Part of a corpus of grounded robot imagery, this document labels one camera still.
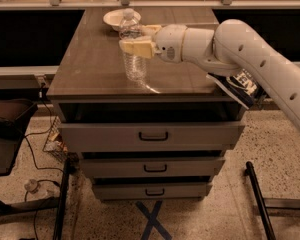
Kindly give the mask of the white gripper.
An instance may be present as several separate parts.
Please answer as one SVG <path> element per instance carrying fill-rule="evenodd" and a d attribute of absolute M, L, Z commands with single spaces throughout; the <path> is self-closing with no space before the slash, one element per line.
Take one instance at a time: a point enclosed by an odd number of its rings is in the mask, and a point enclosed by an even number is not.
<path fill-rule="evenodd" d="M 158 56 L 165 62 L 180 63 L 182 61 L 182 43 L 187 27 L 171 24 L 162 28 L 161 25 L 142 25 L 141 37 L 126 38 L 119 41 L 125 53 L 151 59 L 155 55 L 155 43 Z M 155 35 L 155 43 L 149 36 Z"/>

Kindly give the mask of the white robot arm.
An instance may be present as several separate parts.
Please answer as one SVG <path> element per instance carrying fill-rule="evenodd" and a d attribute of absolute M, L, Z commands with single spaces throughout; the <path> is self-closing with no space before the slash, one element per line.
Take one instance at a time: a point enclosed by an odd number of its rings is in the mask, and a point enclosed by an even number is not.
<path fill-rule="evenodd" d="M 143 31 L 141 37 L 121 40 L 122 51 L 147 59 L 190 62 L 224 77 L 245 70 L 300 131 L 300 68 L 245 22 L 226 20 L 215 30 L 150 25 Z"/>

